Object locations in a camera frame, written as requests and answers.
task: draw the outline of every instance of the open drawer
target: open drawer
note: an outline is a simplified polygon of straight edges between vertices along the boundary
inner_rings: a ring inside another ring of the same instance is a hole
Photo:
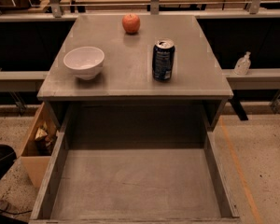
[[[30,223],[239,222],[205,120],[200,102],[71,104]]]

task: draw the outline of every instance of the clear bottle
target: clear bottle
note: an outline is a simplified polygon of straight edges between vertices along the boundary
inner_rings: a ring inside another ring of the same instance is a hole
[[[235,74],[240,76],[244,76],[245,74],[247,74],[251,64],[250,54],[251,52],[247,51],[245,53],[245,56],[240,58],[239,61],[237,61],[233,70]]]

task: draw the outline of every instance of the soda can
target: soda can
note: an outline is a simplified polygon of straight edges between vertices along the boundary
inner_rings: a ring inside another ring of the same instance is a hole
[[[175,44],[171,39],[160,39],[153,47],[152,76],[157,80],[171,78],[175,60]]]

